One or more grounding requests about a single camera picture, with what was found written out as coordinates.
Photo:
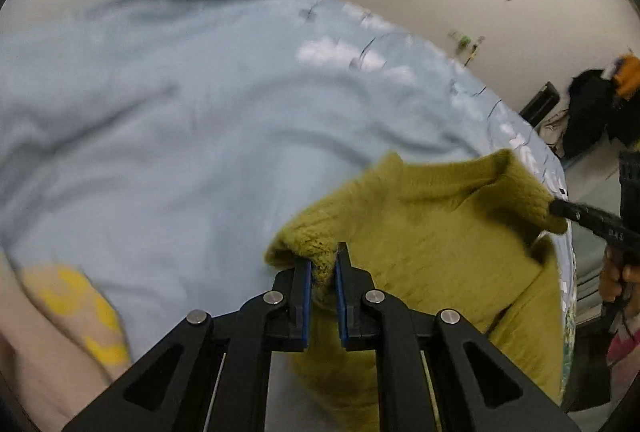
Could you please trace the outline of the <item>person's right hand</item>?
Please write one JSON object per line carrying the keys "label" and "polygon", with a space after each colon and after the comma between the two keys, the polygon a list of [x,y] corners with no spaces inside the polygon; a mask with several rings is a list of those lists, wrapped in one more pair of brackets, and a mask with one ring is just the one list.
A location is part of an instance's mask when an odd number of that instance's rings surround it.
{"label": "person's right hand", "polygon": [[620,250],[607,245],[600,272],[599,293],[604,302],[613,302],[623,294],[626,287],[631,289],[627,309],[639,305],[639,267],[624,262],[624,254]]}

